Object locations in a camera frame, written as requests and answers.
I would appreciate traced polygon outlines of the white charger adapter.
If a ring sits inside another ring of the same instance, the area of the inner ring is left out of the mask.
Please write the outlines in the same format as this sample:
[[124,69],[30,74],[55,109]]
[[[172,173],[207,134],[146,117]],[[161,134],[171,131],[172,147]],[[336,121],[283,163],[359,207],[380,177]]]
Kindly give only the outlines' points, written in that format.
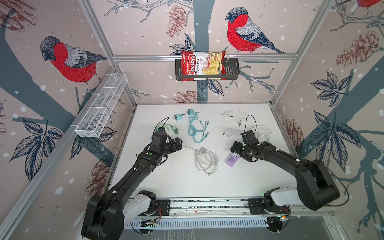
[[233,115],[234,115],[234,114],[233,114],[232,111],[225,111],[225,112],[223,113],[223,118],[224,118],[225,120],[228,120],[228,119],[232,118]]
[[234,134],[235,134],[235,131],[231,128],[228,128],[228,129],[224,130],[224,132],[223,132],[223,135],[228,137],[228,138],[230,138]]

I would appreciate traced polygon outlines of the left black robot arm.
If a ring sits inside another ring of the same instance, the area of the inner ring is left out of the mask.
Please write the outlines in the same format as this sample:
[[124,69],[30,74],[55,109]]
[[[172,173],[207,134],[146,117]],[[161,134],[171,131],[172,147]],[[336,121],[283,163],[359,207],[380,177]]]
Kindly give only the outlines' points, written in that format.
[[180,138],[172,139],[163,129],[155,132],[152,141],[137,155],[131,169],[105,194],[88,202],[81,235],[89,240],[118,240],[134,218],[156,209],[156,194],[140,191],[130,200],[140,183],[163,164],[168,155],[182,149]]

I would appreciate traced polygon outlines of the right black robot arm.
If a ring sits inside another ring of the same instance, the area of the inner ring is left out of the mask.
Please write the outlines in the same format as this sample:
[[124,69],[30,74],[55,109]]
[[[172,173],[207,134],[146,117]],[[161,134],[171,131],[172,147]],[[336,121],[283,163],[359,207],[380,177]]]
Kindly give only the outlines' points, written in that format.
[[276,206],[304,205],[317,211],[340,197],[331,171],[322,162],[300,159],[269,142],[260,143],[253,131],[241,133],[241,137],[243,142],[235,141],[231,153],[251,163],[269,162],[295,177],[296,187],[269,192],[269,198]]

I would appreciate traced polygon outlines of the green charger adapter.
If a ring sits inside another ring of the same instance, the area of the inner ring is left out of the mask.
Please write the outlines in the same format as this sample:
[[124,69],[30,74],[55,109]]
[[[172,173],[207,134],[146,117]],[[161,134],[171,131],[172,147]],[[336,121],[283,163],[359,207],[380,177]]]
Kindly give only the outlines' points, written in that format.
[[171,130],[174,132],[174,134],[178,134],[179,133],[179,130],[176,126],[173,126],[173,125],[169,125],[169,127],[171,128]]

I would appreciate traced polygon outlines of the teal charger adapter near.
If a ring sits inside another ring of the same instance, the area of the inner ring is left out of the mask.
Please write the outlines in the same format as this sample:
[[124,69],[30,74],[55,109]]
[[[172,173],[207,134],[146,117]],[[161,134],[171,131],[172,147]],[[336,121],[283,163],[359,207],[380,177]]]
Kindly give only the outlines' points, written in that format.
[[174,121],[179,121],[182,119],[182,117],[184,116],[185,114],[175,114],[173,119]]

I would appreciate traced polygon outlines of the teal charger adapter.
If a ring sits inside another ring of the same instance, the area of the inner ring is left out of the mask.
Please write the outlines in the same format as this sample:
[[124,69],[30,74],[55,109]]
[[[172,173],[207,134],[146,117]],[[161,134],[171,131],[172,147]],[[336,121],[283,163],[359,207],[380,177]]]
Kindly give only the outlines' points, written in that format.
[[179,121],[182,119],[182,117],[184,116],[185,114],[175,114],[173,119],[174,121]]
[[187,114],[189,117],[196,116],[198,112],[195,112],[193,109],[188,109]]

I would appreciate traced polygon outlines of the teal charger adapter far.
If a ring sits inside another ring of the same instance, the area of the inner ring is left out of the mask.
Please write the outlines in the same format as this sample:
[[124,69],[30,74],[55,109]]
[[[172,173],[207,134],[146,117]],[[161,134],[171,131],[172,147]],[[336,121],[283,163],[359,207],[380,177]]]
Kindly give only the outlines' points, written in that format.
[[196,116],[198,112],[195,112],[193,109],[188,109],[187,114],[189,117]]

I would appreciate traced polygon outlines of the red cassava chips bag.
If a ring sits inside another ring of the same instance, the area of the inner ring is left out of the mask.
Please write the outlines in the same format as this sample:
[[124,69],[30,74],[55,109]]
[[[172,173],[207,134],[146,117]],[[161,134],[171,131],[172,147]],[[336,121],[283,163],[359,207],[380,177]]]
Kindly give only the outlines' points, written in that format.
[[225,75],[225,54],[226,52],[182,51],[182,76]]

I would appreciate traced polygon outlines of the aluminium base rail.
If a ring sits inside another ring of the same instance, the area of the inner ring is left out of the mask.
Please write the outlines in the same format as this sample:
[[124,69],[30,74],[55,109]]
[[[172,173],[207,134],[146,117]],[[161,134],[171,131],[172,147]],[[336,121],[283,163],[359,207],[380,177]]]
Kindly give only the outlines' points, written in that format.
[[87,206],[82,235],[102,239],[123,230],[140,234],[154,230],[253,228],[281,231],[295,218],[320,217],[326,222],[333,216],[327,210],[311,211],[303,206],[276,207],[267,212],[264,200],[240,199],[157,199],[138,194],[123,205],[119,200],[93,197]]

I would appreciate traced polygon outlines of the black wall basket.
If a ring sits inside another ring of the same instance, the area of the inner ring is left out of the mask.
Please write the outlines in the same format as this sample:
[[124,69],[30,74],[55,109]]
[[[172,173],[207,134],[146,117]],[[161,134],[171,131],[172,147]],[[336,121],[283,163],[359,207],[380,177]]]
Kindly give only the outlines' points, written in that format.
[[225,59],[223,62],[223,70],[225,74],[221,75],[182,75],[182,60],[176,59],[175,62],[175,76],[177,81],[185,82],[188,79],[193,81],[203,81],[203,80],[237,80],[240,74],[239,60],[235,58]]

